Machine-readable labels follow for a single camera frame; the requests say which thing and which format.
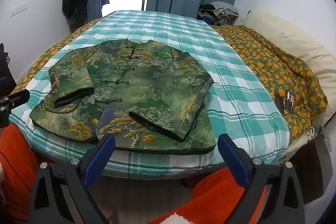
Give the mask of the orange fluffy garment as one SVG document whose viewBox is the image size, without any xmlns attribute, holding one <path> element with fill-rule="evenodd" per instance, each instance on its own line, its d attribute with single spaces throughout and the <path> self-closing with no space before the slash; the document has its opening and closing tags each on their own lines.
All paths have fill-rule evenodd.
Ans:
<svg viewBox="0 0 336 224">
<path fill-rule="evenodd" d="M 27 223 L 31 191 L 42 161 L 16 125 L 2 131 L 1 204 L 15 223 Z M 243 192 L 230 171 L 221 169 L 194 186 L 191 201 L 152 222 L 223 223 Z"/>
</svg>

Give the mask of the smartphone on quilt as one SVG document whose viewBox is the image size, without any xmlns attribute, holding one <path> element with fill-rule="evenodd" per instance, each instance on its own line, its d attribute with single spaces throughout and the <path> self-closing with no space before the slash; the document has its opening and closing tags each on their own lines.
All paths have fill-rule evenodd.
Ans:
<svg viewBox="0 0 336 224">
<path fill-rule="evenodd" d="M 291 94 L 290 91 L 286 91 L 284 96 L 281 96 L 280 94 L 276 93 L 274 95 L 274 102 L 278 111 L 282 115 L 285 114 L 285 111 L 287 111 L 289 114 L 293 113 L 294 95 Z"/>
</svg>

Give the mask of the green landscape print jacket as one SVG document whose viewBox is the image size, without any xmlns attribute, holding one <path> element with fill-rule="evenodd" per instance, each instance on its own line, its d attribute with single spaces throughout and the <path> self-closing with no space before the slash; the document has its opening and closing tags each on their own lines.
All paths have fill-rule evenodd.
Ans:
<svg viewBox="0 0 336 224">
<path fill-rule="evenodd" d="M 189 53 L 150 40 L 76 49 L 49 70 L 51 90 L 34 125 L 93 143 L 105 134 L 124 151 L 204 154 L 216 146 L 204 100 L 210 74 Z"/>
</svg>

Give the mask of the white wall switch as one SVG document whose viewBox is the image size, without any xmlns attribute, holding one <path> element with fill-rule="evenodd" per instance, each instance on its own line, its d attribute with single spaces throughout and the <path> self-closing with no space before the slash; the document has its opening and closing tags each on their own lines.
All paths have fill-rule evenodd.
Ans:
<svg viewBox="0 0 336 224">
<path fill-rule="evenodd" d="M 16 7 L 15 9 L 10 10 L 10 17 L 13 17 L 17 15 L 20 12 L 23 12 L 27 9 L 27 4 L 22 4 L 19 7 Z"/>
</svg>

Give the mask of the pile of clothes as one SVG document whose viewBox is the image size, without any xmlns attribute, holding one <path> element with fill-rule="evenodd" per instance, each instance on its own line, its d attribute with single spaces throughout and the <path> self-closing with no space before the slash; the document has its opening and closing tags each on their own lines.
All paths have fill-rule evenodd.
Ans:
<svg viewBox="0 0 336 224">
<path fill-rule="evenodd" d="M 200 5 L 197 19 L 211 26 L 231 25 L 239 17 L 238 9 L 225 2 L 215 1 Z"/>
</svg>

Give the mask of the teal plaid bed sheet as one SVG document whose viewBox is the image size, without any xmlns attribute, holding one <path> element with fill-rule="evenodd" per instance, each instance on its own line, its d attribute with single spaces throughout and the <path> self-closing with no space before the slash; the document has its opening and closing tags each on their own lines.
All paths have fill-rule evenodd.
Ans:
<svg viewBox="0 0 336 224">
<path fill-rule="evenodd" d="M 19 88 L 30 100 L 15 108 L 10 121 L 28 144 L 58 162 L 80 157 L 88 144 L 65 140 L 33 125 L 30 112 L 50 91 L 48 70 L 71 50 L 107 40 L 155 40 L 188 52 L 211 75 L 214 84 L 205 106 L 215 136 L 228 134 L 238 147 L 266 164 L 277 164 L 289 145 L 289 129 L 269 92 L 233 48 L 210 26 L 189 17 L 147 11 L 116 11 L 94 20 L 41 55 Z"/>
</svg>

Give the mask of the dark furniture at left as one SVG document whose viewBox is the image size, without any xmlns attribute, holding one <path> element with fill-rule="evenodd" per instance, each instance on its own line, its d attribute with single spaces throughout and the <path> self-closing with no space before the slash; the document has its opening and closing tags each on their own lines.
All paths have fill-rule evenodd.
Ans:
<svg viewBox="0 0 336 224">
<path fill-rule="evenodd" d="M 17 86 L 13 75 L 9 69 L 9 54 L 5 52 L 4 45 L 1 43 L 1 98 L 9 95 Z"/>
</svg>

